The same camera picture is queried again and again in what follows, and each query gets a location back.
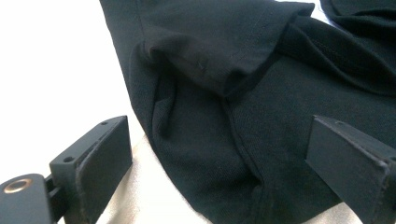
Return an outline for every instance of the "black garment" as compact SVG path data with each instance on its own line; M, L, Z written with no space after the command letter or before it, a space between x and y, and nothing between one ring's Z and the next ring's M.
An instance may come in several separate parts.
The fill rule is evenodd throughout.
M396 147L389 41L311 19L312 4L101 4L152 148L214 223L300 223L340 202L304 162L313 115Z

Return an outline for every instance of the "seam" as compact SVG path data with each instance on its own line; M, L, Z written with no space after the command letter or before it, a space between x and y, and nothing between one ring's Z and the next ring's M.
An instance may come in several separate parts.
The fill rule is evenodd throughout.
M283 53L286 53L287 55L290 55L290 56L295 57L295 58L303 58L305 56L304 54L302 54L298 50L294 49L295 46L293 46L293 45L291 45L291 44L289 44L287 42L282 41L281 45L285 46L286 48L280 48L279 50L281 52L283 52ZM323 51L326 51L326 52L330 53L331 55L333 55L335 57L337 56L337 55L334 55L333 53L331 53L330 51L327 51L326 49L323 49ZM358 75L358 76L366 76L367 75L367 74L363 73L362 71L353 70L353 68L350 68L347 65L343 65L341 63L332 61L327 55L324 55L324 56L326 56L325 58L328 61L330 61L337 69L339 69L340 72L346 72L346 73L349 73L351 75ZM346 78L346 80L351 81L355 85L358 85L355 81L353 81L353 80L351 80L349 78Z
M265 193L265 182L264 182L263 175L262 175L262 173L261 173L260 170L259 170L259 167L258 167L258 165L257 165L257 162L255 162L255 161L253 160L253 156L247 151L247 148L245 147L245 143L244 143L244 141L243 141L241 135L240 135L239 132L236 130L236 127L235 127L236 125L235 125L234 118L233 118L233 111L231 110L228 101L227 101L227 100L224 100L224 101L223 101L223 105L224 105L224 109L227 111L227 114L229 115L228 117L229 117L229 120L230 120L230 124L231 124L231 126L232 126L232 127L231 127L231 128L232 128L232 131L233 131L234 135L236 135L236 136L234 137L235 140L236 140L235 144L236 144L236 147L239 148L239 153L242 154L242 155L241 155L242 159L243 159L244 161L246 161L246 158L247 158L248 161L251 162L251 164L253 164L254 172L251 171L251 168L249 168L249 167L247 167L247 168L249 168L250 172L252 172L252 173L255 175L256 178L257 178L256 175L258 175L259 178L260 178L259 181L260 181L261 184L262 184L261 195L260 195L260 198L259 198L259 200L257 201L257 203L254 204L254 207L252 206L252 208L251 208L252 210L259 210L259 209L262 207L262 204L263 204L262 200L263 200L263 196L264 196L264 193ZM259 222L259 219L260 219L260 212L255 212L255 213L253 213L253 214L254 214L254 217L252 217L252 222L253 222L253 223L260 223L260 222Z
M338 58L338 59L341 60L341 61L344 61L344 62L346 62L346 63L350 63L350 64L351 64L352 66L354 66L356 69L359 68L362 72L363 72L363 71L366 71L366 72L369 72L369 71L370 71L370 70L367 69L366 67L362 67L362 66L360 66L360 65L358 65L358 64L356 64L356 63L353 63L352 61L348 60L346 57L343 57L342 55L340 55L339 53L337 53L337 52L334 51L333 49L330 49L328 46L326 46L326 45L320 43L320 42L317 41L316 39L311 39L311 40L312 40L312 42L314 42L314 44L317 44L319 47L322 47L324 51L327 51L328 53L332 54L333 56L335 56L336 58ZM339 64L339 65L340 65L340 67L342 66L342 67L344 67L346 70L348 70L348 69L347 69L347 66L341 65L341 64Z
M169 105L169 102L167 102L167 101L171 101L170 103L172 103L172 96L169 96L169 97L167 97L166 99L163 99L163 100L161 100L161 101L159 101L159 102L163 102L163 103L165 103L165 104L167 104L167 105L165 105L166 106L166 110L169 110L170 108L167 108L168 106L173 106L173 104L172 105ZM160 130L160 126L163 124L163 120L164 120L164 118L166 117L166 115L167 114L169 114L169 111L165 111L164 113L162 113L161 114L161 116L160 116L160 118L158 119L158 123L157 123L157 125L156 125L156 127L155 127L155 131L156 132L158 132L158 133L160 133L161 132L161 130Z
M229 58L233 58L234 56L237 56L238 54L242 54L240 55L240 57L238 59L236 59L236 61L234 62L235 64L238 64L240 61L242 61L250 52L252 49L254 49L254 42L253 41L258 41L260 39L260 37L262 36L262 33L264 32L264 28L268 26L268 22L264 23L262 26L258 27L257 29L259 30L258 33L253 34L254 30L256 30L256 26L259 23L259 21L262 20L262 15L264 14L264 12L260 15L260 17L257 19L257 21L255 22L252 31L250 32L247 41L245 42L244 46L238 50L238 52L236 52L234 55L231 55Z
M220 84L222 83L221 81L215 79L215 78L212 77L212 76L206 76L205 73L202 72L202 70L196 68L196 64L195 64L195 63L192 63L191 61L185 59L184 57L182 57L182 56L180 56L180 55L178 55L178 54L172 53L172 52L165 52L164 54L165 54L166 56L171 56L171 57L178 58L178 59L180 59L181 61L183 61L183 62L185 62L185 63L191 65L191 67L193 67L195 70L197 70L198 72L202 73L202 78L210 79L211 81L214 81L214 82L215 82L216 84L218 84L218 85L220 85Z
M137 20L139 21L139 27L140 27L140 31L142 32L142 36L143 36L143 40L146 41L146 35L145 35L145 29L143 27L143 22L142 22L142 18L140 16L140 4L138 3L139 0L134 1L136 4L136 10L137 10Z
M249 34L248 34L248 36L247 36L247 40L246 40L246 42L244 43L244 45L241 47L241 49L238 50L238 51L235 52L235 53L230 54L230 55L228 56L230 59L233 58L234 56L236 56L237 54L239 54L240 51L245 51L245 48L247 47L248 42L250 41L251 37L254 36L254 34L253 34L253 33L254 33L254 30L255 30L257 24L259 23L259 21L262 19L262 15L263 15L263 14L264 14L264 12L262 12L262 14L260 14L259 18L256 20L256 22L254 22L254 25L253 25L253 27L251 28L251 30L250 30L250 32L249 32Z

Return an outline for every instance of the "screw hole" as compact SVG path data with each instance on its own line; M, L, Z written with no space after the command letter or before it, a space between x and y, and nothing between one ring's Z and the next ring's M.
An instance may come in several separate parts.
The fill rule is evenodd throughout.
M64 158L64 162L70 162L70 161L73 161L73 160L74 160L73 157L66 157L66 158Z
M19 192L21 190L29 188L31 184L32 184L32 179L20 179L7 185L6 188L4 189L4 193L11 194L11 193Z

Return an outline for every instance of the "black fabric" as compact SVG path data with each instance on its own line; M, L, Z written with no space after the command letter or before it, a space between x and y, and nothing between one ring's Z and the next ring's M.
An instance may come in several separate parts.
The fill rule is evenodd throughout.
M396 1L321 0L326 15L349 32L394 42L396 38Z
M354 2L347 13L370 7ZM340 202L304 161L313 115L396 147L396 50L386 38L311 19L312 4L101 4L152 148L214 223L301 223Z

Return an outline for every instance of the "stitching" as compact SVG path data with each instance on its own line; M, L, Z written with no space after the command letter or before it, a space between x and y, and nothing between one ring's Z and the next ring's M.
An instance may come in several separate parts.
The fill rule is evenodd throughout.
M259 21L262 19L262 15L264 15L264 12L262 12L262 14L260 14L260 17L259 17L259 18L256 20L256 22L254 23L253 27L251 28L251 30L250 30L250 32L249 32L249 34L248 34L248 36L247 36L247 40L246 40L246 42L244 43L244 45L241 47L241 49L238 50L237 52L232 53L232 54L229 55L229 58L230 58L230 59L233 58L234 56L238 55L241 51L246 51L246 47L247 47L247 45L248 45L248 42L249 42L250 39L254 36L254 31L256 30L257 24L259 24Z
M256 34L256 37L255 37L255 40L256 40L256 41L258 41L258 40L260 39L260 37L262 36L262 33L264 32L264 28L265 28L267 25L268 25L268 23L265 23L261 28L259 28L259 29L260 29L260 32ZM244 54L243 54L239 59L237 59L235 63L239 63L242 59L244 59L244 58L248 55L248 53L249 53L253 48L254 48L254 45L253 45L253 44L251 44L251 45L250 45L249 47L247 47L247 48L244 48L244 49L243 49Z
M352 66L354 66L355 68L359 68L360 70L362 70L362 71L360 71L360 72L363 72L363 71L369 72L369 71L370 71L370 70L367 69L366 67L362 67L362 66L360 66L360 65L358 65L358 64L356 64L356 63L353 63L352 61L350 61L350 60L347 59L346 57L343 57L342 55L340 55L339 53L337 53L337 52L334 51L333 49L330 49L330 48L327 47L326 45L320 43L320 42L317 41L316 39L312 39L312 42L314 42L315 44L317 44L319 47L322 47L324 51L327 51L328 53L332 54L333 56L335 56L335 57L338 58L339 60L344 61L344 62L346 62L346 63L350 63L350 64L351 64ZM342 65L342 64L340 64L340 63L338 63L338 64L339 64L340 66L344 67L346 70L348 70L346 65Z
M181 57L181 56L178 55L178 54L175 54L175 53L172 53L172 52L165 52L165 55L172 56L172 57L175 57L175 58L179 58L180 60L182 60L182 61L184 61L184 62L190 64L191 67L193 67L195 70L198 70L200 73L202 73L201 70L199 70L199 69L196 68L196 66L195 66L196 64L195 64L195 63L190 62L189 60L185 59L184 57ZM209 79L209 80L211 80L211 81L214 81L214 82L215 82L216 84L218 84L218 85L220 85L220 84L222 83L221 81L216 80L216 79L215 79L214 77L212 77L212 76L206 76L205 73L202 74L202 78L207 78L207 79Z
M242 149L242 150L239 150L240 153L242 152L242 153L241 153L241 154L242 154L242 155L241 155L242 159L244 159L244 156L243 156L244 154L247 155L247 158L249 159L249 161L253 164L253 166L254 166L254 168L255 168L255 172L254 172L254 173L259 175L259 177L260 177L259 181L263 184L263 187L262 187L262 190L261 190L260 199L257 201L256 206L255 206L255 207L252 207L252 210L253 210L253 209L258 210L258 209L260 209L260 208L262 207L262 200L263 200L263 196L265 195L265 182L264 182L264 177L263 177L262 173L260 172L260 169L258 168L257 162L255 162L255 161L253 160L253 156L250 155L250 153L247 151L247 148L245 147L245 143L244 143L244 141L243 141L241 135L240 135L239 132L236 130L236 125L235 125L235 121L234 121L234 118L233 118L233 111L231 110L231 108L230 108L229 103L228 103L227 100L224 100L224 109L228 112L227 114L229 114L229 119L230 119L230 123L231 123L231 126L232 126L233 133L235 133L235 135L236 135L236 137L237 137L237 140L238 140L238 142L240 143L240 144L237 144L237 143L235 143L235 144L236 144L237 148ZM255 216L254 216L254 218L253 218L253 222L254 222L254 223L260 223L260 222L259 222L259 217L260 217L260 213L255 213Z
M168 107L171 106L171 105L169 105L169 103L172 104L172 98L173 98L172 96L169 96L169 97L167 97L166 99L163 99L163 100L161 100L161 101L159 101L159 102L156 102L156 103L155 103L155 106L154 106L154 110L155 110L156 106L158 106L158 103L164 103L164 104L166 104L166 105L165 105L165 108L164 108L164 109L166 109L166 110L171 109L171 108L168 108ZM160 126L163 126L163 120L164 120L164 118L166 117L166 115L169 114L169 113L170 113L170 111L167 111L167 112L165 111L164 113L161 114L160 119L158 119L158 123L157 123L157 125L156 125L156 127L155 127L155 131L156 131L156 132L158 132L158 133L161 132Z
M137 20L139 22L139 28L140 28L140 31L142 32L142 36L143 36L143 49L145 49L146 48L146 35L145 35L145 30L143 28L143 22L142 22L141 17L140 17L140 6L137 3L137 1L138 0L136 0L134 2L135 2L135 5L136 5L136 9L137 9ZM133 68L132 57L133 57L133 54L134 54L134 48L135 48L135 46L132 47L131 53L130 53L129 59L128 59L128 63L129 63L128 69L129 69L129 71L128 71L128 85L127 85L127 89L129 89L130 91L132 90L132 82L131 82L132 78L131 78L131 75L132 75L132 68Z
M289 43L287 43L287 42L282 41L282 42L281 42L281 46L285 46L286 48L280 48L279 50L282 51L283 53L289 54L289 55L292 56L292 57L304 58L304 56L305 56L305 55L302 54L301 52L299 52L299 51L297 51L296 49L294 49L295 46L293 46L293 45L291 45L291 44L289 44ZM343 59L342 57L341 57L341 58L340 58L340 57L337 57L337 54L336 54L336 53L332 53L331 51L328 51L328 50L326 50L326 49L323 49L323 51L326 51L326 52L330 53L331 55L335 56L336 58L339 58L339 59L341 59L341 60ZM358 75L358 76L366 76L366 75L367 75L366 73L364 73L364 72L362 72L362 71L354 70L353 68L348 67L347 65L344 65L344 64L342 64L342 63L338 63L338 62L332 61L332 60L328 57L328 55L326 56L326 58L327 58L330 62L332 62L332 63L335 65L335 67L337 67L337 68L338 68L340 71L342 71L342 72L347 72L347 73L349 73L349 74ZM367 71L367 72L370 72L370 70L367 70L366 68L363 68L363 67L359 67L359 66L357 66L356 64L354 64L354 63L352 63L352 62L350 62L350 61L348 61L348 60L342 60L342 61L347 62L347 63L350 63L351 65L354 65L354 66L356 67L356 69L357 69L357 68L360 68L361 70L365 70L365 71ZM342 77L344 77L344 78L346 78L348 81L351 81L352 83L358 85L357 83L355 83L355 81L351 80L350 78L347 78L347 77L345 77L345 76L342 76Z

